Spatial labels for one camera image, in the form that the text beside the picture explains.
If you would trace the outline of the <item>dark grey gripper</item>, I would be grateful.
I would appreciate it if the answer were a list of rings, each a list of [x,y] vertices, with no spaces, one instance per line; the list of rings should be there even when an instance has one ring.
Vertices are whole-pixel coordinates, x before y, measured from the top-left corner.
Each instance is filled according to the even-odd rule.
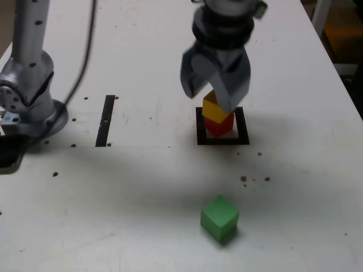
[[[213,87],[218,105],[225,112],[234,111],[250,86],[251,66],[245,48],[222,50],[201,46],[198,52],[195,41],[183,54],[180,82],[184,93],[193,99],[206,81]]]

